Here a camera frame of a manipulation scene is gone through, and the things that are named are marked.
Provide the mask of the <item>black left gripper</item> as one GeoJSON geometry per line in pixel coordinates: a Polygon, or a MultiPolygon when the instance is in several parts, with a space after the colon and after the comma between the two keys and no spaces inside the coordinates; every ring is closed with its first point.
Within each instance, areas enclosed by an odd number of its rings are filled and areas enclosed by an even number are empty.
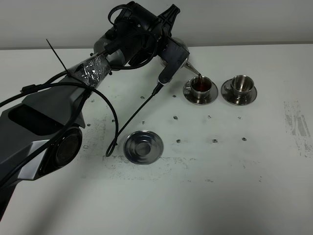
{"type": "Polygon", "coordinates": [[[180,9],[172,4],[156,16],[131,1],[114,7],[108,15],[112,28],[107,31],[107,56],[110,66],[144,66],[149,63],[172,36],[180,9]]]}

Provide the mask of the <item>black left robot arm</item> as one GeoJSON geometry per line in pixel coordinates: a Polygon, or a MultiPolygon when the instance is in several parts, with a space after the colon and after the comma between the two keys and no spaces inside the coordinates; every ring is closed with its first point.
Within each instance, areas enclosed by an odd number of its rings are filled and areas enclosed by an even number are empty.
{"type": "Polygon", "coordinates": [[[93,46],[90,57],[40,85],[29,85],[1,103],[21,102],[0,116],[0,211],[16,185],[36,180],[69,164],[78,154],[85,121],[82,109],[107,75],[135,70],[158,56],[166,66],[156,95],[184,65],[189,52],[172,38],[180,12],[175,5],[154,15],[131,1],[112,10],[118,16],[93,46]]]}

